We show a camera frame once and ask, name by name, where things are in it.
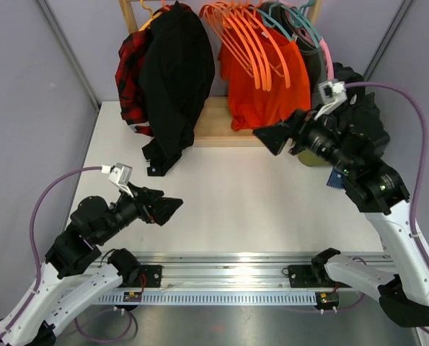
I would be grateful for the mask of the blue checked shirt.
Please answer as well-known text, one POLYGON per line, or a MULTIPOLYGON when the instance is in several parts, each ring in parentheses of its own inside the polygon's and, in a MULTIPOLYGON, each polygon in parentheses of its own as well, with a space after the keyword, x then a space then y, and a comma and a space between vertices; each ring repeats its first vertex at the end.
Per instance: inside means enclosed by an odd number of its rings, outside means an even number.
POLYGON ((333 169, 330 172, 329 178, 327 180, 327 186, 335 189, 342 190, 344 188, 343 181, 345 175, 336 169, 333 169))

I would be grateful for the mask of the dark grey striped shirt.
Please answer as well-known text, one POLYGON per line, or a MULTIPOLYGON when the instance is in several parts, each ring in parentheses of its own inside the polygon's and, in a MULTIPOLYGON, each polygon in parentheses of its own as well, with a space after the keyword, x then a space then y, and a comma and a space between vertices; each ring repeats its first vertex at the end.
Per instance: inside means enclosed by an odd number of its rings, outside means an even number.
POLYGON ((389 134, 384 130, 381 111, 375 103, 375 93, 366 93, 364 86, 353 87, 346 91, 347 100, 333 113, 335 130, 343 135, 349 130, 363 134, 373 144, 373 155, 382 157, 390 142, 389 134))

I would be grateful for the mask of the orange hanger of blue shirt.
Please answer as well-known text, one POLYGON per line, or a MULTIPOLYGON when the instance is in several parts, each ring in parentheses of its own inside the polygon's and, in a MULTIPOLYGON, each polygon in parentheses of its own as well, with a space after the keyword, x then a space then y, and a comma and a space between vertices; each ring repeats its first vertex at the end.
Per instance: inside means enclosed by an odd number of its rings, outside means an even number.
MULTIPOLYGON (((244 50, 243 40, 238 36, 242 31, 236 25, 236 20, 229 14, 231 6, 224 1, 211 2, 202 5, 199 17, 203 18, 213 32, 218 36, 231 55, 245 70, 249 62, 248 53, 244 50)), ((245 70, 248 76, 255 78, 252 72, 245 70)))

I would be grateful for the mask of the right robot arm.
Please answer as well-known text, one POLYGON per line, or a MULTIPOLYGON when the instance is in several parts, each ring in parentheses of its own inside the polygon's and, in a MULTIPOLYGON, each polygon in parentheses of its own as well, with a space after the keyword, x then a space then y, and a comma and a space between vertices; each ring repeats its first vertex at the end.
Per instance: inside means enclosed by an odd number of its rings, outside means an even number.
POLYGON ((399 173, 381 156, 390 137, 379 120, 350 123, 338 131, 314 111, 295 111, 287 120, 253 131, 275 156, 294 142, 292 155, 306 149, 342 175, 345 194, 376 229, 395 264, 395 273, 376 270, 329 248, 311 260, 317 285, 339 283, 378 301, 401 327, 429 327, 429 247, 409 219, 412 203, 399 173))

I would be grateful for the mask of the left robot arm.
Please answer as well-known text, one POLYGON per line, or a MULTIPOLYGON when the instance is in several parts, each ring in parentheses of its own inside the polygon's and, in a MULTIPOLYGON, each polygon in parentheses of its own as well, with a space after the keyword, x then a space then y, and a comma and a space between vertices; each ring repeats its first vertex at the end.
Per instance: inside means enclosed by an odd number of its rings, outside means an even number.
POLYGON ((129 185, 116 203, 99 196, 83 199, 66 230, 56 237, 34 282, 13 311, 0 319, 3 345, 54 345, 57 337, 104 293, 119 286, 144 284, 136 256, 115 250, 99 269, 73 291, 70 284, 101 255, 100 247, 136 220, 163 226, 183 204, 161 190, 129 185))

